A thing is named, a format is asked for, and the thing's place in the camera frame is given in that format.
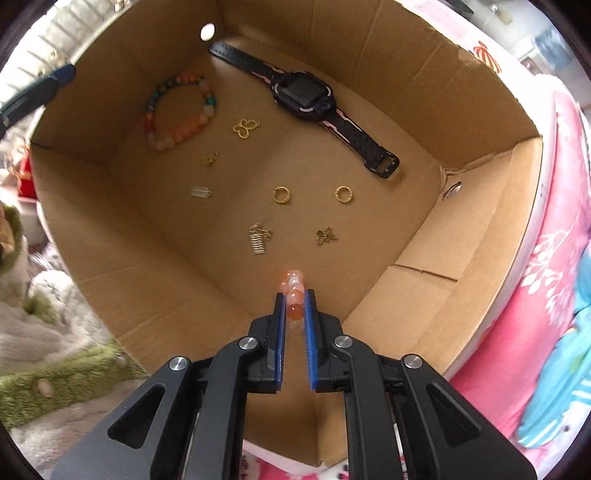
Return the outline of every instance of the cardboard box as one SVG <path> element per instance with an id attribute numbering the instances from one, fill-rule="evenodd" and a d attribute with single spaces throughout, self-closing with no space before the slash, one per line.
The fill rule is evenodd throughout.
<path id="1" fill-rule="evenodd" d="M 142 0 L 77 59 L 75 81 L 35 129 L 35 183 L 74 280 L 147 370 L 244 335 L 294 268 L 320 309 L 381 355 L 416 352 L 445 372 L 473 342 L 528 229 L 542 140 L 498 72 L 413 8 Z M 339 106 L 399 156 L 399 170 L 379 179 L 326 130 L 280 109 L 256 78 L 212 58 L 199 38 L 208 22 L 215 39 L 330 83 Z M 212 82 L 216 115 L 157 154 L 144 103 L 189 69 Z M 520 75 L 512 90 L 527 90 L 531 76 Z M 193 87 L 175 89 L 158 104 L 158 126 L 178 125 L 201 101 Z M 241 118 L 261 123 L 248 140 L 232 131 Z M 212 152 L 209 167 L 201 158 Z M 289 206 L 273 201 L 278 185 L 291 190 Z M 339 185 L 353 202 L 334 199 Z M 193 186 L 213 197 L 191 197 Z M 265 255 L 249 243 L 255 222 L 273 231 Z M 328 226 L 338 241 L 319 247 L 315 231 Z M 249 396 L 245 438 L 330 466 L 347 456 L 342 396 L 308 390 L 302 337 L 289 332 L 282 391 Z"/>

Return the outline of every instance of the black watch strap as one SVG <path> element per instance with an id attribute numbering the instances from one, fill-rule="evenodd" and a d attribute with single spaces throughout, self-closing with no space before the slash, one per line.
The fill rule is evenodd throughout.
<path id="1" fill-rule="evenodd" d="M 363 159 L 365 166 L 383 179 L 400 165 L 396 155 L 379 145 L 339 108 L 329 112 L 320 123 L 347 143 Z"/>
<path id="2" fill-rule="evenodd" d="M 214 42 L 209 47 L 209 51 L 219 59 L 222 59 L 245 72 L 251 73 L 255 77 L 259 77 L 268 85 L 271 85 L 276 77 L 285 73 L 284 70 L 269 65 L 268 63 L 222 41 Z"/>

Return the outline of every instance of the watch face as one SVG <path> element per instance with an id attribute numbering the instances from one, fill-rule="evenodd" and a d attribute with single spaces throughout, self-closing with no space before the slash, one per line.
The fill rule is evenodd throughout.
<path id="1" fill-rule="evenodd" d="M 281 91 L 302 108 L 308 108 L 318 98 L 326 95 L 326 87 L 305 73 L 295 74 L 294 80 L 282 87 Z"/>

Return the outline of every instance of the cardboard box flap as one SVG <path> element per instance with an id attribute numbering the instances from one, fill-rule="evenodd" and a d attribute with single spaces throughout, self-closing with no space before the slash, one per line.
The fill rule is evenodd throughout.
<path id="1" fill-rule="evenodd" d="M 511 157 L 512 152 L 488 157 L 485 164 L 450 176 L 446 188 L 459 181 L 460 190 L 440 196 L 396 264 L 458 280 L 495 212 Z"/>

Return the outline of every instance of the red decoration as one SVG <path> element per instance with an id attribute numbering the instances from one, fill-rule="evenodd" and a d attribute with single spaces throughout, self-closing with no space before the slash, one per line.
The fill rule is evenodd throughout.
<path id="1" fill-rule="evenodd" d="M 489 53 L 486 45 L 483 42 L 478 42 L 480 45 L 474 47 L 474 56 L 482 60 L 493 72 L 497 75 L 501 74 L 502 70 L 499 63 L 493 58 L 493 56 Z"/>
<path id="2" fill-rule="evenodd" d="M 35 184 L 33 183 L 33 174 L 31 172 L 31 151 L 27 148 L 27 155 L 21 161 L 21 167 L 18 172 L 18 196 L 37 200 Z"/>

